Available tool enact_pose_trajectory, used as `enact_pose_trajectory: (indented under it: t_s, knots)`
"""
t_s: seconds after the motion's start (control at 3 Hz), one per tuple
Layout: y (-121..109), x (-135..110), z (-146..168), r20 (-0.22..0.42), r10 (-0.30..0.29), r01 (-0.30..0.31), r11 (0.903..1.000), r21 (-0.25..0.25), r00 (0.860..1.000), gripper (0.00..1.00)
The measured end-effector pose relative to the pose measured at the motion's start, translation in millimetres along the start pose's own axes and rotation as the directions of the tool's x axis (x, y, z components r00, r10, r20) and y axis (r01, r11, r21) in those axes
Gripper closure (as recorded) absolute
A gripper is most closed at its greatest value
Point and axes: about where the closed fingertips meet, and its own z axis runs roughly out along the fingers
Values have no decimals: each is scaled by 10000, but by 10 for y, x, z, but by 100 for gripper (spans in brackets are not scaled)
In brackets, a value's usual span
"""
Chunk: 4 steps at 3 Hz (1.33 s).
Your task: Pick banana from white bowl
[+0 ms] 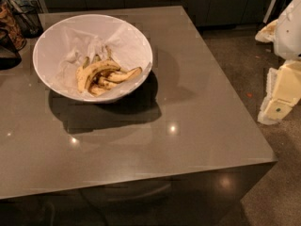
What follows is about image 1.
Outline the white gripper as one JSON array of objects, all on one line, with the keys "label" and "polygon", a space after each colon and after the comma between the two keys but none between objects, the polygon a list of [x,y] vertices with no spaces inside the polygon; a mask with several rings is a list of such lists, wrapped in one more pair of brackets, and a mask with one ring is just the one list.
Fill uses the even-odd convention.
[{"label": "white gripper", "polygon": [[255,36],[259,42],[274,42],[275,54],[286,59],[278,69],[270,68],[266,96],[258,122],[272,125],[283,120],[301,99],[301,0],[292,2]]}]

